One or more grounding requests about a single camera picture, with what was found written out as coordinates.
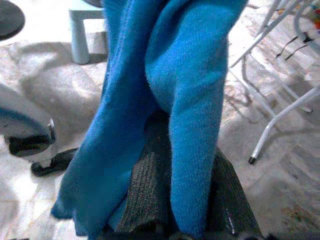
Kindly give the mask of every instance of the blue sweater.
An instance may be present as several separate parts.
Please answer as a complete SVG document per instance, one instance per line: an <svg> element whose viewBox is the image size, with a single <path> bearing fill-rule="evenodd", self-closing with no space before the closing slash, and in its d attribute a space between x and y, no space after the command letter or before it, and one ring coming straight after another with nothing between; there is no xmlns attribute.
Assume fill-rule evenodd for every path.
<svg viewBox="0 0 320 240"><path fill-rule="evenodd" d="M182 232L203 234L227 36L245 3L104 0L109 57L101 103L62 179L51 211L56 218L72 218L76 233L91 240L108 221L116 225L144 124L161 108L170 114L173 214Z"/></svg>

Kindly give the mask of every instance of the chair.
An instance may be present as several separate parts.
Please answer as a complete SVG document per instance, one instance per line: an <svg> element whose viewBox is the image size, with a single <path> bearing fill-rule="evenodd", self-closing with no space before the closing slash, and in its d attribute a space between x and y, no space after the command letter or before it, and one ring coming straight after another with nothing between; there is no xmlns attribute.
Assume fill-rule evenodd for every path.
<svg viewBox="0 0 320 240"><path fill-rule="evenodd" d="M268 123L266 128L264 129L251 157L249 158L249 163L254 164L257 160L257 157L264 145L264 143L267 140L267 137L269 135L270 130L272 127L276 124L277 121L282 119L285 115L287 115L291 110L301 107L302 105L306 104L307 102L311 101L314 97L320 95L320 84L315 86L313 89L305 93L303 96L299 97L296 93L294 93L284 82L280 80L277 76L275 76L276 81L287 91L288 94L290 94L293 98L295 98L295 101L287 106L285 109L283 109L280 113L275 114L271 107L268 105L266 100L263 98L263 96L246 81L246 78L244 76L245 74L245 67L246 67L246 56L250 54L251 50L260 43L266 36L269 34L288 14L292 12L298 5L302 4L301 8L298 10L294 17L294 30L298 37L303 41L305 39L305 35L300 29L299 26L299 19L303 13L303 11L313 2L313 0L294 0L293 3L286 8L286 10L278 16L274 21L272 21L270 24L269 21L274 14L276 9L279 9L280 5L283 7L284 5L288 4L289 0L275 0L273 4L271 5L271 8L269 12L267 13L261 28L259 29L255 39L253 40L253 43L246 48L246 50L237 58L237 60L230 65L229 71L230 73L239 80L242 85L246 88L246 90L252 94L256 100L262 105L262 107L270 114L272 117L272 120ZM317 53L320 55L320 46L316 44L314 41L311 41L308 43L308 45ZM238 78L233 72L232 68L239 63L242 60L242 76L243 78ZM302 109L307 112L311 113L312 109L309 109L307 107L302 107Z"/></svg>
<svg viewBox="0 0 320 240"><path fill-rule="evenodd" d="M71 0L69 7L71 49L72 58L77 64L86 64L89 61L84 20L104 19L103 10L103 8L93 6L83 0Z"/></svg>

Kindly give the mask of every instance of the marble floor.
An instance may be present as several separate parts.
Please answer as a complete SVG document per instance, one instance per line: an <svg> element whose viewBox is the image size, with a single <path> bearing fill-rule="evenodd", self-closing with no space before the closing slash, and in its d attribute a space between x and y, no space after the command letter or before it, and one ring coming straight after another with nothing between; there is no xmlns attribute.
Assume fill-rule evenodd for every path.
<svg viewBox="0 0 320 240"><path fill-rule="evenodd" d="M77 147L99 104L107 65L104 23L85 21L90 62L78 65L71 57L67 1L12 2L23 9L26 25L15 37L0 41L0 83L52 116L59 150ZM229 35L231 62L253 39L271 2L249 1ZM266 68L298 95L320 79L319 56L308 48L298 51L286 64L275 59L295 36L292 22L289 15L252 51L254 58L247 60L248 79L276 113L292 99ZM290 45L284 54L299 46ZM239 77L240 70L240 65L234 69ZM303 76L312 71L312 80L304 81ZM249 165L248 158L270 116L231 74L227 76L218 146L232 162L264 234L320 230L320 98L308 106L312 114L297 109L279 121L257 163ZM30 164L11 156L0 138L0 240L84 239L75 235L72 221L50 217L62 176L63 172L32 176Z"/></svg>

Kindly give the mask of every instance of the light blue plastic stool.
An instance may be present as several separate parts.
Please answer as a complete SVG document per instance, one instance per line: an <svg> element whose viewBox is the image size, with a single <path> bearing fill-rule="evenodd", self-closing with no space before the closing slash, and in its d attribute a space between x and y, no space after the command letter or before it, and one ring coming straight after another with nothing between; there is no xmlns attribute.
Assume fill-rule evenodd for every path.
<svg viewBox="0 0 320 240"><path fill-rule="evenodd" d="M84 20L103 19L103 8L90 5L83 0L71 0L69 16L72 58L77 64L86 64L89 61L89 51Z"/></svg>

